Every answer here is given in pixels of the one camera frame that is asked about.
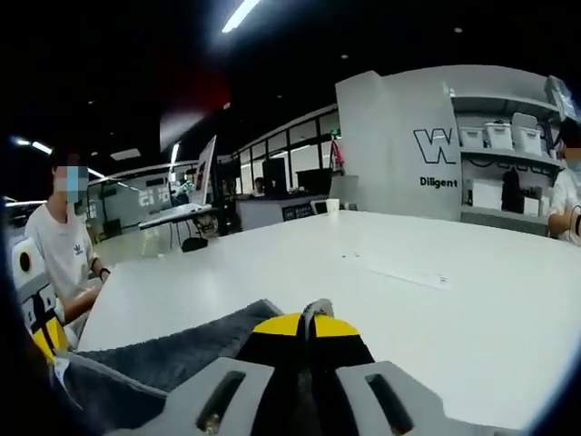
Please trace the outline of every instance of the floor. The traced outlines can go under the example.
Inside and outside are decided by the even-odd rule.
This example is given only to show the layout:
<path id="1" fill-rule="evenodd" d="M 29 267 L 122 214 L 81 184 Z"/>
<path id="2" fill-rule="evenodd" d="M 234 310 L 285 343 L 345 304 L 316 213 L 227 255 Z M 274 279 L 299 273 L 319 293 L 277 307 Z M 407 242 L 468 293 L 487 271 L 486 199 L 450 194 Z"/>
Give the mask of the floor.
<path id="1" fill-rule="evenodd" d="M 195 229 L 190 224 L 188 231 L 186 223 L 179 224 L 180 239 L 195 236 Z M 172 246 L 170 246 L 170 225 L 160 225 L 147 230 L 132 230 L 112 239 L 107 239 L 94 246 L 94 250 L 103 263 L 109 267 L 117 263 L 140 259 L 144 257 L 155 257 L 166 253 L 180 251 L 178 234 L 175 225 L 172 227 Z"/>

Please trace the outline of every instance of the ceiling light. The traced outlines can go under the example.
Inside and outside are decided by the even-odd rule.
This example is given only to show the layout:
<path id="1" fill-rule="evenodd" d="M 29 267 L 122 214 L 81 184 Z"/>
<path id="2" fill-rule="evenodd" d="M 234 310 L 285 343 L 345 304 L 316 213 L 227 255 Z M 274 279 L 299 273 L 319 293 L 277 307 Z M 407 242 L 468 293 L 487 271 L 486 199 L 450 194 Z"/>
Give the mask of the ceiling light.
<path id="1" fill-rule="evenodd" d="M 92 174 L 92 175 L 94 175 L 96 177 L 99 177 L 101 179 L 106 178 L 104 174 L 101 174 L 101 173 L 99 173 L 99 172 L 97 172 L 95 170 L 92 170 L 91 168 L 87 168 L 87 171 L 89 172 L 89 174 Z"/>
<path id="2" fill-rule="evenodd" d="M 311 147 L 311 146 L 312 146 L 312 144 L 309 144 L 309 145 L 303 145 L 302 147 L 295 148 L 294 150 L 290 150 L 290 152 L 291 152 L 291 153 L 298 152 L 299 150 L 304 150 L 305 148 L 309 148 L 309 147 Z M 273 157 L 273 158 L 282 157 L 282 156 L 284 156 L 286 153 L 288 153 L 288 152 L 282 152 L 282 153 L 278 153 L 278 154 L 275 154 L 275 155 L 273 155 L 272 157 Z"/>
<path id="3" fill-rule="evenodd" d="M 131 158 L 139 157 L 139 156 L 141 156 L 141 153 L 139 153 L 139 150 L 137 150 L 136 148 L 131 148 L 129 150 L 123 150 L 122 152 L 111 153 L 111 157 L 115 161 L 122 161 L 123 159 L 131 159 Z"/>
<path id="4" fill-rule="evenodd" d="M 23 138 L 16 138 L 15 143 L 16 145 L 30 145 L 30 141 L 26 141 Z"/>
<path id="5" fill-rule="evenodd" d="M 171 160 L 171 164 L 172 164 L 172 166 L 175 164 L 175 160 L 176 160 L 176 159 L 177 159 L 177 157 L 178 157 L 178 151 L 179 151 L 179 150 L 180 150 L 180 143 L 176 143 L 176 144 L 173 146 L 173 149 L 172 149 L 172 160 Z"/>
<path id="6" fill-rule="evenodd" d="M 52 152 L 53 152 L 53 149 L 51 149 L 50 147 L 47 147 L 47 146 L 46 146 L 46 145 L 44 145 L 44 144 L 40 144 L 38 141 L 34 141 L 34 142 L 31 144 L 31 145 L 32 145 L 32 146 L 33 146 L 33 147 L 34 147 L 36 150 L 40 150 L 41 152 L 43 152 L 43 153 L 46 153 L 46 154 L 50 154 L 50 153 L 52 153 Z"/>
<path id="7" fill-rule="evenodd" d="M 16 206 L 30 206 L 33 204 L 44 204 L 46 200 L 32 200 L 30 202 L 14 202 L 14 203 L 6 203 L 6 207 L 16 207 Z"/>
<path id="8" fill-rule="evenodd" d="M 230 17 L 228 23 L 226 23 L 224 26 L 222 33 L 227 34 L 228 32 L 238 27 L 242 20 L 246 18 L 246 15 L 248 15 L 251 10 L 254 9 L 254 6 L 256 6 L 259 2 L 260 0 L 244 0 L 240 7 L 236 9 L 236 12 L 234 12 L 234 14 Z"/>

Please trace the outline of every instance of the paper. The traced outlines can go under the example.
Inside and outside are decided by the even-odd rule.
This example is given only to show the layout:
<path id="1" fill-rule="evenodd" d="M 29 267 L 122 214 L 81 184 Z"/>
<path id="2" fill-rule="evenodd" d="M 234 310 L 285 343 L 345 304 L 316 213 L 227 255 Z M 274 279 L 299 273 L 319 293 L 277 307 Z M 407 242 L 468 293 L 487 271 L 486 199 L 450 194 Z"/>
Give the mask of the paper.
<path id="1" fill-rule="evenodd" d="M 340 259 L 355 267 L 372 273 L 385 275 L 405 282 L 412 282 L 430 288 L 450 289 L 450 278 L 443 272 L 432 272 L 420 266 L 410 266 L 392 259 L 374 259 L 359 253 L 343 253 Z"/>

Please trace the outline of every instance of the black ceiling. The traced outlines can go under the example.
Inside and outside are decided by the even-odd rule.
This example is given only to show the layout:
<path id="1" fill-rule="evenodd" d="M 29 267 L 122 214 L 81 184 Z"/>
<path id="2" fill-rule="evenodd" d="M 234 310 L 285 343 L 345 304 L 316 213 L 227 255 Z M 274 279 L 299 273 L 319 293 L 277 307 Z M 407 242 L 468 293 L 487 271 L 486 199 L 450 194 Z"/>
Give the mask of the black ceiling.
<path id="1" fill-rule="evenodd" d="M 9 133 L 98 152 L 89 166 L 111 174 L 168 162 L 169 152 L 159 151 L 165 114 L 212 114 L 184 136 L 180 160 L 196 158 L 213 134 L 228 153 L 333 103 L 335 83 L 369 69 L 500 64 L 579 86 L 577 22 L 560 2 L 262 0 L 238 29 L 222 34 L 240 3 L 20 6 L 6 20 Z M 129 148 L 142 157 L 109 157 Z M 46 171 L 36 150 L 13 156 L 19 173 L 25 165 Z M 7 193 L 27 200 L 45 191 L 24 181 Z"/>

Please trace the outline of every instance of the black hair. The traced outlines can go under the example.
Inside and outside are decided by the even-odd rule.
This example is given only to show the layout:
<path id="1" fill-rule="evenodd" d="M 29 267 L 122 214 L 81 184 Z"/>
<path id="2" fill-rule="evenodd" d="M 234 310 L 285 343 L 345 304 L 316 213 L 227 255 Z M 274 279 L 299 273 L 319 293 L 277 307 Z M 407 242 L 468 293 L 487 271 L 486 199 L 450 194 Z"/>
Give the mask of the black hair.
<path id="1" fill-rule="evenodd" d="M 581 146 L 581 126 L 572 118 L 566 118 L 559 128 L 558 139 L 563 141 L 568 147 Z"/>

